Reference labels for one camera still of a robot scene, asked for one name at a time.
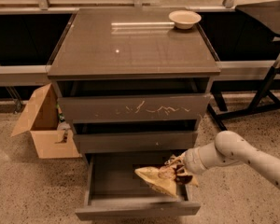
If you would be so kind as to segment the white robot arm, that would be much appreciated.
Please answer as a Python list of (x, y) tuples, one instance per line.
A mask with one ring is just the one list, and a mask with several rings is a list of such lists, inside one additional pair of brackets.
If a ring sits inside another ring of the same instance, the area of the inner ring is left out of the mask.
[(214, 141), (202, 147), (190, 148), (167, 166), (179, 166), (183, 175), (199, 175), (214, 167), (244, 163), (280, 189), (280, 159), (251, 146), (235, 132), (223, 131)]

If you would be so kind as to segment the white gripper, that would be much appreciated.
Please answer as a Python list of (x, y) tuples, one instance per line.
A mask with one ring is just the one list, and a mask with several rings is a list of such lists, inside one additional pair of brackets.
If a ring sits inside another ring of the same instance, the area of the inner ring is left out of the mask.
[(168, 161), (165, 162), (166, 166), (183, 165), (185, 171), (189, 174), (190, 184), (198, 187), (199, 182), (195, 175), (200, 175), (206, 171), (206, 167), (199, 155), (199, 149), (190, 148), (179, 156), (172, 155)]

